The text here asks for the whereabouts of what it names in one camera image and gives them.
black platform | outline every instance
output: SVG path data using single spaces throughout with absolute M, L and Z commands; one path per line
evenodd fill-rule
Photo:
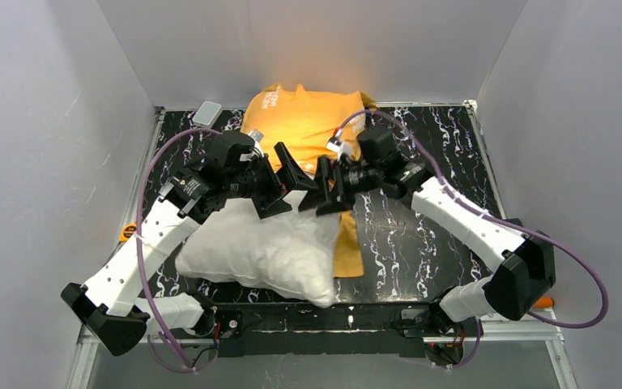
M 449 182 L 457 190 L 499 216 L 490 176 L 465 107 L 398 107 L 382 110 L 401 119 L 407 128 L 415 132 L 416 138 L 435 156 Z M 239 130 L 243 114 L 244 110 L 241 109 L 224 111 L 213 128 Z M 190 111 L 167 112 L 157 149 L 176 133 L 194 127 L 190 120 L 192 115 Z M 386 125 L 380 118 L 377 120 Z M 421 158 L 405 134 L 397 132 L 397 136 L 400 148 L 407 156 Z M 158 189 L 177 169 L 192 159 L 201 158 L 210 138 L 210 135 L 203 135 L 182 139 L 171 147 L 162 163 L 151 174 L 145 206 L 154 202 Z M 411 210 L 377 191 L 359 197 L 354 214 L 364 258 L 364 276 L 336 279 L 336 296 L 342 303 L 377 303 L 383 309 L 390 304 L 380 303 L 398 303 L 394 308 L 402 305 L 399 303 L 418 304 L 431 300 L 450 286 L 466 284 L 488 275 L 475 255 L 438 224 L 416 216 Z M 247 310 L 255 310 L 255 303 L 278 302 L 284 305 L 285 302 L 299 302 L 284 299 L 267 289 L 187 279 L 175 271 L 173 257 L 151 279 L 151 288 L 160 296 L 173 296 L 187 289 L 198 289 L 219 305 L 246 303 Z M 266 329 L 291 330 L 282 323 L 279 328 L 271 328 L 268 323 Z

black cable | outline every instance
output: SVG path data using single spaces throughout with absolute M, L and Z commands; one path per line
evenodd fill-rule
M 452 365 L 456 365 L 457 362 L 454 361 L 454 359 L 446 352 L 446 350 L 440 346 L 426 346 L 426 347 L 430 347 L 431 349 L 431 353 L 435 354 L 436 356 L 446 360 L 447 362 L 451 363 Z
M 213 322 L 212 325 L 211 325 L 211 329 L 207 333 L 205 333 L 205 334 L 197 334 L 196 331 L 195 331 L 194 332 L 195 333 L 194 336 L 196 336 L 198 338 L 205 338 L 205 337 L 209 336 L 210 334 L 212 334 L 215 331 L 215 328 L 218 327 L 217 323 L 215 321 L 215 316 L 209 315 L 207 317 L 207 320 L 211 320 Z
M 426 322 L 422 322 L 422 323 L 417 323 L 417 324 L 412 324 L 412 325 L 408 325 L 408 326 L 404 326 L 404 325 L 400 325 L 397 324 L 396 321 L 393 321 L 390 326 L 397 330 L 397 331 L 404 331 L 404 330 L 411 330 L 413 328 L 423 328 L 423 329 L 428 329 L 428 324 Z M 454 341 L 451 344 L 454 344 L 456 342 L 456 340 L 458 339 L 458 331 L 456 331 L 454 333 Z
M 463 344 L 464 339 L 466 339 L 466 329 L 462 327 L 462 339 L 458 343 L 456 343 L 453 347 L 461 346 Z
M 454 346 L 454 345 L 457 343 L 457 339 L 459 339 L 459 330 L 457 330 L 457 331 L 454 333 L 454 340 L 452 340 L 452 343 L 447 344 L 447 346 L 449 346 L 449 347 Z
M 203 349 L 201 352 L 199 352 L 199 354 L 197 355 L 197 357 L 194 359 L 194 362 L 192 362 L 192 368 L 194 368 L 197 365 L 197 361 L 199 360 L 199 358 L 202 356 L 202 354 L 204 354 L 206 351 L 209 350 L 215 350 L 215 348 L 213 346 L 210 347 L 206 347 L 205 349 Z
M 415 320 L 413 319 L 399 319 L 399 320 L 393 320 L 390 323 L 390 327 L 392 327 L 393 329 L 397 330 L 397 331 L 404 331 L 404 330 L 409 330 L 412 328 L 418 328 L 418 327 L 426 327 L 427 323 L 426 322 L 422 322 L 422 323 L 416 323 L 416 324 L 410 324 L 408 326 L 403 325 L 402 323 L 404 322 L 414 322 Z
M 123 242 L 118 242 L 118 244 L 113 248 L 113 251 L 111 251 L 111 255 L 109 255 L 109 257 L 106 259 L 106 262 L 104 262 L 104 265 L 106 263 L 111 262 L 111 259 L 113 259 L 113 256 L 120 250 L 122 243 Z

white wall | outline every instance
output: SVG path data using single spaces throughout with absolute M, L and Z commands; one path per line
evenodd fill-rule
M 153 108 L 94 0 L 0 0 L 0 388 L 66 385 Z
M 526 0 L 99 0 L 154 105 L 243 107 L 273 82 L 475 98 Z
M 502 201 L 575 247 L 611 294 L 604 322 L 565 330 L 580 387 L 622 387 L 622 0 L 530 0 L 479 96 Z M 556 312 L 599 308 L 590 278 L 558 258 Z

purple cable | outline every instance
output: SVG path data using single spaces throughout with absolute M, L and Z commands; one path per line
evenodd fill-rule
M 416 139 L 416 137 L 414 136 L 414 134 L 408 129 L 406 128 L 406 126 L 404 126 L 399 120 L 397 120 L 397 118 L 393 117 L 392 115 L 382 112 L 381 110 L 370 110 L 370 109 L 364 109 L 358 112 L 353 113 L 349 118 L 347 118 L 340 126 L 339 126 L 339 130 L 342 130 L 348 123 L 350 120 L 352 120 L 353 118 L 361 115 L 361 114 L 365 114 L 365 115 L 371 115 L 371 114 L 375 114 L 377 116 L 381 116 L 385 119 L 387 119 L 389 122 L 395 124 L 400 130 L 404 131 L 405 134 L 407 134 L 409 136 L 409 138 L 411 139 L 411 141 L 414 143 L 414 145 L 416 146 L 416 148 L 418 148 L 419 152 L 421 154 L 423 154 L 423 156 L 428 159 L 428 162 L 430 162 L 430 165 L 432 166 L 433 170 L 435 170 L 435 177 L 437 177 L 437 180 L 440 182 L 440 184 L 445 188 L 445 191 L 447 192 L 447 195 L 449 197 L 451 197 L 458 205 L 460 205 L 461 207 L 463 207 L 464 209 L 466 209 L 467 211 L 473 213 L 476 216 L 480 216 L 485 220 L 491 221 L 492 223 L 498 224 L 498 225 L 502 225 L 505 226 L 506 228 L 509 229 L 515 229 L 520 233 L 525 233 L 529 236 L 538 238 L 540 240 L 546 241 L 547 243 L 551 244 L 552 246 L 556 247 L 559 250 L 564 251 L 569 257 L 573 258 L 576 262 L 578 262 L 579 265 L 581 265 L 584 269 L 586 269 L 586 271 L 588 272 L 588 274 L 590 274 L 590 276 L 593 278 L 594 282 L 597 284 L 597 287 L 599 288 L 599 294 L 602 298 L 602 307 L 600 308 L 599 312 L 597 313 L 597 316 L 595 316 L 593 319 L 584 322 L 584 323 L 564 323 L 564 322 L 559 322 L 556 320 L 552 320 L 550 318 L 545 318 L 543 316 L 540 316 L 539 314 L 533 313 L 533 312 L 529 312 L 528 314 L 538 320 L 540 320 L 541 322 L 545 322 L 545 323 L 549 323 L 551 325 L 554 326 L 558 326 L 558 327 L 563 327 L 563 328 L 588 328 L 588 327 L 592 327 L 595 324 L 599 323 L 602 321 L 602 319 L 604 319 L 604 316 L 607 315 L 607 311 L 609 310 L 609 296 L 607 295 L 607 287 L 604 285 L 604 283 L 602 282 L 602 279 L 599 278 L 599 276 L 597 275 L 597 272 L 589 265 L 587 264 L 583 259 L 581 259 L 580 257 L 578 257 L 578 254 L 576 254 L 573 250 L 571 250 L 570 248 L 568 248 L 567 246 L 565 246 L 563 243 L 558 242 L 550 237 L 546 237 L 544 235 L 542 235 L 541 233 L 536 233 L 535 231 L 532 231 L 530 229 L 527 229 L 525 227 L 521 227 L 521 226 L 517 226 L 515 224 L 509 223 L 508 221 L 504 221 L 502 219 L 497 219 L 495 216 L 490 216 L 487 213 L 483 213 L 480 212 L 478 210 L 476 210 L 475 208 L 471 207 L 470 205 L 464 203 L 461 199 L 459 199 L 457 196 L 454 195 L 454 192 L 451 189 L 451 186 L 449 185 L 449 183 L 447 182 L 447 180 L 445 179 L 445 176 L 442 174 L 442 170 L 440 169 L 440 166 L 437 164 L 437 161 L 435 161 L 435 158 L 425 149 L 425 147 L 423 147 L 422 144 L 420 144 L 420 142 L 418 141 L 418 139 Z
M 147 188 L 147 182 L 149 181 L 149 173 L 151 173 L 151 170 L 154 169 L 154 166 L 156 165 L 156 163 L 158 163 L 159 158 L 161 158 L 161 156 L 165 153 L 165 151 L 168 150 L 168 147 L 173 145 L 173 143 L 175 143 L 178 139 L 182 137 L 185 137 L 187 135 L 197 134 L 199 132 L 205 132 L 205 133 L 213 134 L 213 135 L 220 134 L 218 131 L 208 130 L 206 128 L 191 128 L 189 130 L 184 130 L 181 133 L 173 136 L 171 139 L 168 139 L 168 142 L 166 142 L 163 146 L 161 146 L 159 151 L 156 152 L 153 158 L 151 158 L 149 165 L 144 170 L 144 174 L 142 175 L 142 178 L 139 180 L 139 193 L 137 196 L 137 217 L 136 217 L 137 231 L 135 232 L 138 236 L 140 237 L 142 236 L 142 222 L 143 222 L 142 211 L 143 211 L 143 204 L 144 204 L 144 191 Z M 180 359 L 182 359 L 182 362 L 185 364 L 185 366 L 189 367 L 191 366 L 190 358 L 187 356 L 187 353 L 185 353 L 185 350 L 183 350 L 182 347 L 180 347 L 180 344 L 177 343 L 177 339 L 175 339 L 175 336 L 170 332 L 170 328 L 168 327 L 168 324 L 166 324 L 165 320 L 163 319 L 163 316 L 161 316 L 158 308 L 156 308 L 154 297 L 151 295 L 151 289 L 149 288 L 149 280 L 147 279 L 147 270 L 144 267 L 143 244 L 142 244 L 142 241 L 139 239 L 137 239 L 136 241 L 137 241 L 137 268 L 139 269 L 139 280 L 142 282 L 142 290 L 144 291 L 144 297 L 147 299 L 147 304 L 149 305 L 149 308 L 151 308 L 151 312 L 154 315 L 154 319 L 159 324 L 161 331 L 163 332 L 163 335 L 165 335 L 165 337 L 161 336 L 161 339 L 164 343 L 166 343 L 167 346 L 173 348 L 173 351 L 175 352 L 176 355 L 180 357 Z M 161 365 L 165 367 L 166 369 L 175 371 L 174 370 L 175 368 L 169 368 L 169 366 L 165 365 L 164 363 L 161 363 Z
M 147 342 L 149 343 L 149 351 L 151 351 L 151 355 L 159 362 L 159 365 L 163 366 L 165 369 L 172 371 L 173 373 L 193 373 L 194 370 L 191 369 L 180 369 L 177 367 L 172 367 L 164 360 L 159 357 L 159 354 L 156 352 L 156 347 L 154 346 L 154 342 L 151 341 L 151 335 L 147 335 Z
M 473 344 L 473 349 L 468 355 L 463 358 L 463 361 L 459 362 L 456 365 L 452 365 L 452 368 L 457 369 L 459 367 L 463 367 L 466 363 L 470 362 L 475 355 L 475 352 L 478 351 L 478 346 L 480 346 L 480 337 L 483 335 L 483 328 L 481 328 L 482 324 L 480 324 L 480 319 L 475 321 L 475 343 Z

